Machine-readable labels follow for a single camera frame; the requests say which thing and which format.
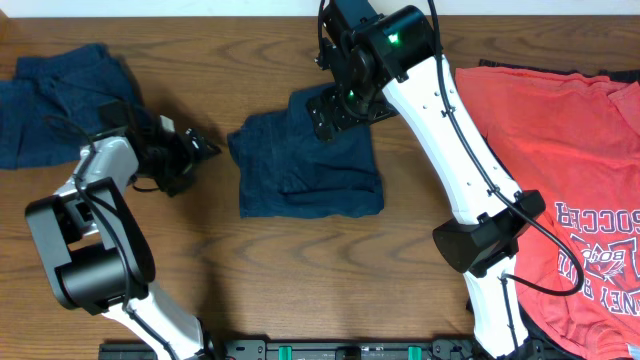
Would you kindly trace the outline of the navy blue shorts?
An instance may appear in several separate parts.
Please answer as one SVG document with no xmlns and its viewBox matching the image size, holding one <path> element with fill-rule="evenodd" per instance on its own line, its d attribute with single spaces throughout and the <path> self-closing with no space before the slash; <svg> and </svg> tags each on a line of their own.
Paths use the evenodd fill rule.
<svg viewBox="0 0 640 360">
<path fill-rule="evenodd" d="M 242 218 L 359 218 L 383 210 L 370 130 L 349 130 L 328 143 L 314 133 L 306 103 L 328 87 L 295 91 L 286 109 L 251 115 L 227 135 L 240 170 Z"/>
</svg>

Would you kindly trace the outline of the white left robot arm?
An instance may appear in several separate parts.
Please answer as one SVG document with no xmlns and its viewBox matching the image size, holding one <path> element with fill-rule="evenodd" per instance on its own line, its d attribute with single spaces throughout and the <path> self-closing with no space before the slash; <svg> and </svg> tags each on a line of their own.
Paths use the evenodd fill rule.
<svg viewBox="0 0 640 360">
<path fill-rule="evenodd" d="M 91 134 L 66 117 L 84 141 L 69 179 L 25 209 L 35 247 L 58 303 L 113 320 L 136 343 L 104 343 L 101 359 L 222 359 L 202 321 L 158 284 L 150 246 L 127 206 L 126 189 L 141 178 L 176 196 L 195 181 L 198 165 L 219 148 L 195 129 L 176 131 L 165 116 L 140 114 L 122 101 L 98 109 L 105 129 Z"/>
</svg>

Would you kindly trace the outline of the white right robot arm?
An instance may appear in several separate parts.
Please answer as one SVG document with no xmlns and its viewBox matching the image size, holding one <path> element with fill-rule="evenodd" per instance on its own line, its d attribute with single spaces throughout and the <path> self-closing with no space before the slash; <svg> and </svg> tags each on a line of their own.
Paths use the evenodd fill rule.
<svg viewBox="0 0 640 360">
<path fill-rule="evenodd" d="M 452 218 L 433 239 L 464 277 L 474 335 L 488 357 L 523 358 L 531 339 L 513 282 L 518 237 L 544 209 L 479 134 L 444 56 L 435 12 L 408 5 L 377 13 L 366 1 L 324 1 L 317 20 L 317 65 L 334 82 L 307 104 L 316 136 L 330 142 L 347 131 L 400 116 L 436 171 Z"/>
</svg>

